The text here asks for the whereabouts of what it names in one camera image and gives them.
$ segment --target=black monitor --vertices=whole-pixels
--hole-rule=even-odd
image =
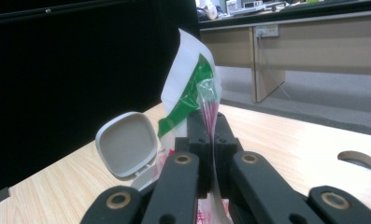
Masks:
[[[0,189],[91,142],[119,114],[161,102],[178,28],[198,33],[194,6],[176,21],[166,5],[89,1],[1,8]]]

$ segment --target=green label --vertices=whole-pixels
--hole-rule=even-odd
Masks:
[[[199,104],[197,103],[197,83],[213,77],[208,60],[203,55],[199,54],[199,61],[192,72],[184,92],[181,94],[181,97],[179,97],[178,102],[165,119],[159,120],[159,138],[170,132],[179,123],[185,120],[191,112],[199,108]]]

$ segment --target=black metal bracket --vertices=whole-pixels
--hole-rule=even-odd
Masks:
[[[200,111],[188,119],[188,137],[176,139],[159,180],[138,192],[103,192],[81,223],[196,223],[197,199],[211,189],[213,155],[222,198],[234,223],[371,223],[371,210],[347,192],[323,186],[297,193],[260,154],[244,151],[223,114],[218,115],[214,153]]]

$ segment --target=open lid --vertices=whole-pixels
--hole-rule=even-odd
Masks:
[[[108,170],[118,178],[133,175],[155,157],[157,140],[149,119],[128,112],[105,124],[95,144]]]

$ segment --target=desk cabinet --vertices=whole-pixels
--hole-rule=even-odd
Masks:
[[[279,36],[258,40],[254,31],[262,24],[278,24]],[[216,65],[252,68],[255,102],[282,83],[288,70],[371,75],[371,12],[251,22],[202,30],[201,36]]]

